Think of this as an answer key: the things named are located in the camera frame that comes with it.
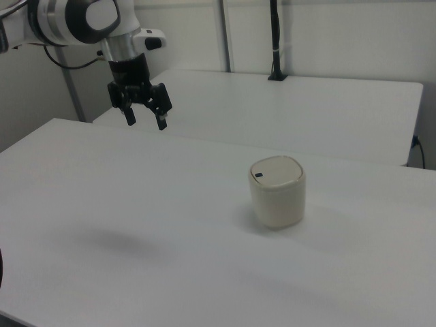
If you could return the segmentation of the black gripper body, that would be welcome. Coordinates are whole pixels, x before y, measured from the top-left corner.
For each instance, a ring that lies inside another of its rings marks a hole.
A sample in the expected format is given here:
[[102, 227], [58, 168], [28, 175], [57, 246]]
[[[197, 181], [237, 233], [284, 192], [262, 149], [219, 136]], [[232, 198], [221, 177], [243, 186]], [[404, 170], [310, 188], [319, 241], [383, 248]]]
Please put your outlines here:
[[133, 103], [145, 104], [150, 100], [150, 72], [144, 54], [127, 61], [110, 61], [109, 66], [113, 76], [108, 84], [112, 104], [121, 104], [124, 91]]

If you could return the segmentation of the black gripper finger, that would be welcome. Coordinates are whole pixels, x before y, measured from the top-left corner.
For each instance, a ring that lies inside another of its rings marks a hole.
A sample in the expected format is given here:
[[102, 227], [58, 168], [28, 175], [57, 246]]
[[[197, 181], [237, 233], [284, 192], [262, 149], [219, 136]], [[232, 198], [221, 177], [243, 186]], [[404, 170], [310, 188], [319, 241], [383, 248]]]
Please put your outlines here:
[[112, 106], [118, 108], [124, 114], [129, 126], [134, 125], [136, 123], [136, 118], [131, 107], [132, 100], [128, 90], [117, 83], [109, 83], [108, 92]]
[[152, 85], [149, 89], [149, 99], [146, 107], [155, 115], [159, 130], [167, 127], [166, 117], [172, 109], [172, 103], [164, 83]]

